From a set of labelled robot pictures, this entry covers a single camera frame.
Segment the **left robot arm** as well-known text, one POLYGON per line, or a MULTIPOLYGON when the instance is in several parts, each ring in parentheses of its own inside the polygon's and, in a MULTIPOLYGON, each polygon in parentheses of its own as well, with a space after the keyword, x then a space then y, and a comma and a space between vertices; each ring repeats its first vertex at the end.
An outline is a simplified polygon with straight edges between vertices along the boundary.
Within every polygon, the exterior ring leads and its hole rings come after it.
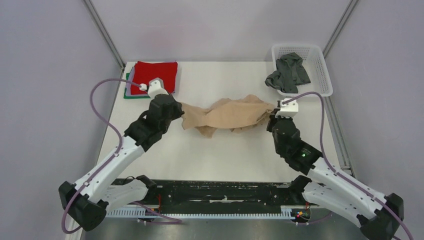
POLYGON ((133 161, 160 141, 171 122, 183 114, 182 104, 173 96, 158 94, 152 98, 148 110, 128 126, 107 158, 75 183, 64 181, 59 186, 64 209, 62 221, 70 216, 78 223, 77 230, 88 232, 116 208, 140 200, 145 204, 153 203, 157 190, 145 181, 135 179, 115 188, 110 185, 133 161))

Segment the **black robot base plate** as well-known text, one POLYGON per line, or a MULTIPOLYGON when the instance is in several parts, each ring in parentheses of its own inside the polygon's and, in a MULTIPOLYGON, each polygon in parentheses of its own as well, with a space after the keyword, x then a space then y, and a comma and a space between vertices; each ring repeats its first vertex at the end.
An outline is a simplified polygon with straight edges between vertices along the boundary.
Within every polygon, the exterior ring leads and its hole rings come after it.
POLYGON ((282 206, 306 205, 300 193, 282 182, 155 179, 143 205, 162 214, 277 214, 282 206))

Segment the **beige t shirt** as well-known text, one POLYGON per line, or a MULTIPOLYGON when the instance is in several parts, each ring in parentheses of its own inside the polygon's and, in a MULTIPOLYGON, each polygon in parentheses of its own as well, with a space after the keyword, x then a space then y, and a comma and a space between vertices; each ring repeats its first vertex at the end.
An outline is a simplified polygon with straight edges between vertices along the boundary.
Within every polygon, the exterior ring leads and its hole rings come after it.
POLYGON ((202 136, 212 138, 217 130, 241 133, 263 125, 275 105, 253 94, 241 99, 222 98, 209 108, 182 104, 182 128, 196 129, 202 136))

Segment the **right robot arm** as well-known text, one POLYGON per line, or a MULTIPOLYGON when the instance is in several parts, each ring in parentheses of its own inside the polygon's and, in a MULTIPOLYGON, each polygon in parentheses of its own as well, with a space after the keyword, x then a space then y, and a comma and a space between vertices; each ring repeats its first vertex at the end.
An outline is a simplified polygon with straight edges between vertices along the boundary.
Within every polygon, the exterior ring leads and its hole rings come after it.
POLYGON ((291 117, 271 114, 267 131, 276 153, 299 175, 290 185, 289 199, 324 207, 353 223, 369 240, 392 240, 404 219, 404 201, 395 193, 376 191, 303 141, 291 117))

